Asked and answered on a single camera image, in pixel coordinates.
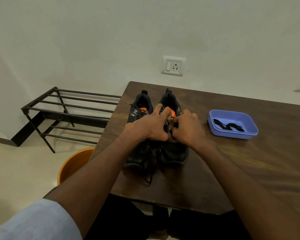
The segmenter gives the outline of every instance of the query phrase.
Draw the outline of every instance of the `plastic container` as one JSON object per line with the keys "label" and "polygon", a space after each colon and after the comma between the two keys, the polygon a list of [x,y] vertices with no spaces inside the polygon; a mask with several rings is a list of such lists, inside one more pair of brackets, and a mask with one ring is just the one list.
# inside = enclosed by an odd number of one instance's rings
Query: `plastic container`
{"label": "plastic container", "polygon": [[[228,123],[234,123],[236,125],[242,126],[244,132],[240,132],[233,127],[231,128],[233,130],[222,129],[219,125],[216,125],[213,122],[213,119],[217,119],[225,125],[227,125]],[[213,109],[210,111],[208,124],[212,134],[216,136],[250,139],[251,137],[258,134],[258,128],[253,122],[252,118],[246,113]]]}
{"label": "plastic container", "polygon": [[86,165],[93,153],[93,150],[94,147],[83,149],[69,157],[59,170],[57,185],[60,185],[68,177]]}

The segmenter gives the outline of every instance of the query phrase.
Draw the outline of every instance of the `table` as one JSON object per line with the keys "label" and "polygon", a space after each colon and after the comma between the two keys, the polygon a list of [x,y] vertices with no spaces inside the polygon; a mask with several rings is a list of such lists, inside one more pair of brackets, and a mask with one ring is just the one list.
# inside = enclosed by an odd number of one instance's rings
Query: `table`
{"label": "table", "polygon": [[[94,157],[122,132],[130,105],[141,90],[147,90],[155,106],[166,86],[129,82],[92,154]],[[209,139],[245,172],[300,212],[300,105],[173,88],[181,109],[198,114]],[[214,136],[207,124],[212,109],[250,115],[259,129],[249,140]],[[152,184],[129,169],[123,169],[112,194],[132,200],[203,213],[221,214],[232,205],[208,166],[190,150],[183,167],[159,167]]]}

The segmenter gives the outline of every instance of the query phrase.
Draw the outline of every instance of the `shoe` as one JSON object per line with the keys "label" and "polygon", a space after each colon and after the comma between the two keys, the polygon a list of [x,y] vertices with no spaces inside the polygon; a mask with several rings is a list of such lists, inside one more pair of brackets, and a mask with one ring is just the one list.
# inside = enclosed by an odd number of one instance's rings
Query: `shoe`
{"label": "shoe", "polygon": [[[163,105],[161,112],[169,107],[171,110],[172,118],[181,115],[180,104],[178,103],[176,96],[172,94],[172,90],[166,90],[166,93],[160,99],[160,104]],[[169,132],[169,122],[166,121],[164,125],[164,130],[166,133]],[[180,142],[169,142],[163,141],[159,145],[160,153],[158,158],[164,164],[184,164],[189,156],[189,148]]]}
{"label": "shoe", "polygon": [[[141,119],[145,115],[153,113],[151,100],[146,90],[142,90],[141,93],[136,96],[136,100],[129,105],[131,105],[131,109],[127,123],[132,123]],[[134,167],[144,170],[148,167],[151,156],[152,150],[149,145],[149,141],[144,140],[140,142],[135,149],[133,149],[131,154],[128,156],[126,163],[124,164],[124,167]]]}

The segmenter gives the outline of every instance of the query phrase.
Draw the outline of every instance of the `forearm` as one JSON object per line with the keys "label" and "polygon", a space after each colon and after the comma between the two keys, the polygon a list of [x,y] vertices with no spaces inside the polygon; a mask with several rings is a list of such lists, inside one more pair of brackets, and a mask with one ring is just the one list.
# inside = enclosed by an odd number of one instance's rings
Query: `forearm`
{"label": "forearm", "polygon": [[300,213],[206,140],[193,149],[211,169],[253,239],[300,239]]}
{"label": "forearm", "polygon": [[104,204],[129,153],[143,138],[124,130],[106,149],[45,196],[58,202],[87,234]]}

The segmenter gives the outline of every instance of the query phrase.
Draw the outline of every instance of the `person's right arm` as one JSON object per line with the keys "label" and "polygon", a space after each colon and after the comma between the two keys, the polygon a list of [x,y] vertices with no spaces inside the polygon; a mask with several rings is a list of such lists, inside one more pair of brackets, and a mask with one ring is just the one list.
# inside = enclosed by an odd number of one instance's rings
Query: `person's right arm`
{"label": "person's right arm", "polygon": [[172,128],[172,136],[205,161],[252,239],[300,239],[300,213],[261,186],[208,140],[195,113],[184,110],[173,123],[178,123],[178,128]]}

